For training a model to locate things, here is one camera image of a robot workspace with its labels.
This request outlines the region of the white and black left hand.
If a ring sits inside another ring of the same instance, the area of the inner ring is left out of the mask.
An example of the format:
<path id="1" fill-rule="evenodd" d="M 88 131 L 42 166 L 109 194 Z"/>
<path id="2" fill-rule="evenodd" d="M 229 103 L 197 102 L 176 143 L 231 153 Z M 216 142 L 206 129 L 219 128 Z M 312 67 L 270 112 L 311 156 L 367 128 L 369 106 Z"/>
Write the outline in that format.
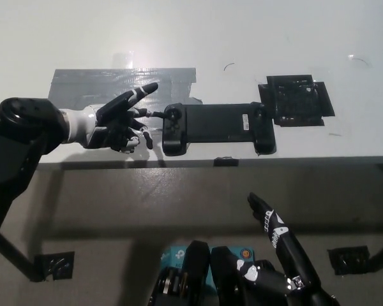
<path id="1" fill-rule="evenodd" d="M 68 127 L 68 137 L 64 142 L 78 143 L 85 149 L 110 148 L 130 154 L 143 136 L 146 147 L 153 149 L 149 128 L 137 119 L 164 119 L 165 115 L 135 105 L 157 89 L 158 83 L 152 82 L 126 91 L 106 104 L 89 105 L 82 110 L 62 109 Z"/>

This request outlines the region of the black and white right hand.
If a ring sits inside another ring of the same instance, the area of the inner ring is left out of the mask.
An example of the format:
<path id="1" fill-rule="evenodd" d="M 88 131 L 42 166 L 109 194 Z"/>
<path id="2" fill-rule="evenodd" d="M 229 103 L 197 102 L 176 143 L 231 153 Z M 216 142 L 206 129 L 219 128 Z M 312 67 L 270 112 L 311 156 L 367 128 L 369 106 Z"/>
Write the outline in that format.
<path id="1" fill-rule="evenodd" d="M 247 285 L 253 288 L 270 290 L 273 293 L 289 295 L 310 291 L 321 285 L 309 257 L 277 211 L 256 194 L 248 195 L 248 203 L 253 216 L 260 222 L 264 233 L 273 246 L 283 268 L 283 272 L 271 271 L 255 263 L 238 261 L 237 272 Z"/>

